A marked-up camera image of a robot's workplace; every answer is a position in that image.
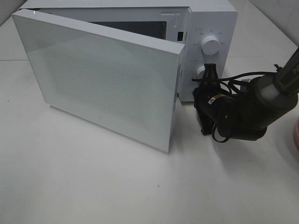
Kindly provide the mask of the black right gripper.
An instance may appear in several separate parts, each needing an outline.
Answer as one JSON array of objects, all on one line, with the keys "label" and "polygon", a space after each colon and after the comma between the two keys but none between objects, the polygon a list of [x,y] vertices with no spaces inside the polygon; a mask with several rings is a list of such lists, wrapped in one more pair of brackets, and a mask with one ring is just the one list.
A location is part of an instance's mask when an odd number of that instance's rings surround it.
[{"label": "black right gripper", "polygon": [[233,102],[232,94],[221,88],[219,82],[216,64],[205,63],[205,71],[199,82],[199,85],[192,92],[194,98],[194,107],[198,114],[201,133],[210,135],[213,133],[214,125],[217,123],[217,114],[219,109]]}]

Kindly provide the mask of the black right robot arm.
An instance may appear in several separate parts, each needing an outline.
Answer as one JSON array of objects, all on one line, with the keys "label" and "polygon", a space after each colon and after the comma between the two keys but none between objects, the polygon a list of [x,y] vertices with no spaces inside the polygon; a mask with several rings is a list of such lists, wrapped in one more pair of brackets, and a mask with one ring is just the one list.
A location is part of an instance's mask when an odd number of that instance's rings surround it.
[{"label": "black right robot arm", "polygon": [[218,78],[216,64],[206,63],[202,78],[193,79],[192,92],[201,132],[217,140],[256,141],[267,127],[298,103],[299,52],[295,51],[276,72],[248,72]]}]

